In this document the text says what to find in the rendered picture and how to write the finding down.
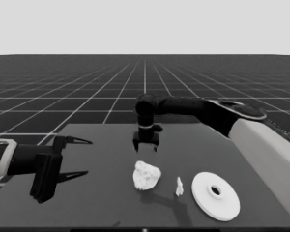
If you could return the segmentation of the white round carrier with pins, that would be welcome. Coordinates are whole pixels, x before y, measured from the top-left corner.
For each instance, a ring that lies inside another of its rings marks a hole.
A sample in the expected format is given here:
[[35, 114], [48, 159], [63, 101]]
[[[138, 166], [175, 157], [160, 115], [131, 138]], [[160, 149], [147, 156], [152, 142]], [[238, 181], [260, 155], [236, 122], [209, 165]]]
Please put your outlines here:
[[138, 190], [152, 189], [161, 177], [159, 168], [139, 160], [132, 174], [134, 186]]

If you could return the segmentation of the small white T-shaped piece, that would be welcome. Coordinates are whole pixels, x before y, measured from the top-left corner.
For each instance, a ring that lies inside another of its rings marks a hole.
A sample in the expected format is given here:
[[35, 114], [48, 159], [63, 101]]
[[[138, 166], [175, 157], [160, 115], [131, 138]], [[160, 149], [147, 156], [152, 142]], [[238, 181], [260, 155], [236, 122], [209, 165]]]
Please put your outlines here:
[[177, 178], [177, 187], [176, 187], [176, 190], [175, 190], [175, 194], [177, 196], [181, 196], [181, 195], [184, 194], [184, 186], [183, 186], [183, 183], [182, 183], [180, 177]]

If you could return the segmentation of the large thick white disc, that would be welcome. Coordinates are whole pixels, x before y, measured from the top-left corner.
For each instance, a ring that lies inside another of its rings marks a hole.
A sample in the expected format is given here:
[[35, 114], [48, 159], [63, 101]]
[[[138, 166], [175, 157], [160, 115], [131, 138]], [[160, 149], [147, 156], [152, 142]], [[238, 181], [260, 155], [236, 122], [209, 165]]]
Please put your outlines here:
[[236, 191], [215, 173], [196, 174], [191, 183], [191, 191], [198, 206], [216, 220], [230, 221], [241, 211]]

